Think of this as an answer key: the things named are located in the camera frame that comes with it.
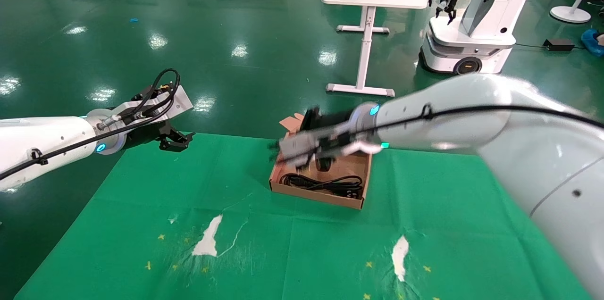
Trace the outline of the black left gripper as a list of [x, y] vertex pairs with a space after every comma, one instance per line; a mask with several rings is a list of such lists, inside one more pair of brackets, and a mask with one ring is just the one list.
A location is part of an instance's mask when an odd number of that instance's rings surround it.
[[128, 132], [126, 135], [125, 149], [138, 147], [153, 141], [159, 142], [159, 149], [169, 152], [183, 152], [193, 140], [195, 132], [184, 134], [172, 131], [173, 126], [169, 121], [148, 124]]

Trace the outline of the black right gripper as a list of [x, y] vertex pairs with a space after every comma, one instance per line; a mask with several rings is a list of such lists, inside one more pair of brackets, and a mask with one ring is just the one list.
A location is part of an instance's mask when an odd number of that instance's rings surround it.
[[[301, 132], [309, 134], [310, 142], [302, 154], [343, 155], [345, 147], [350, 144], [350, 135], [349, 130], [341, 128], [347, 127], [352, 113], [352, 109], [331, 114], [322, 114], [319, 107], [308, 109], [301, 123]], [[284, 162], [282, 141], [283, 139], [278, 139], [269, 144], [270, 162]], [[316, 157], [316, 169], [319, 172], [328, 172], [333, 162], [334, 158], [331, 157]]]

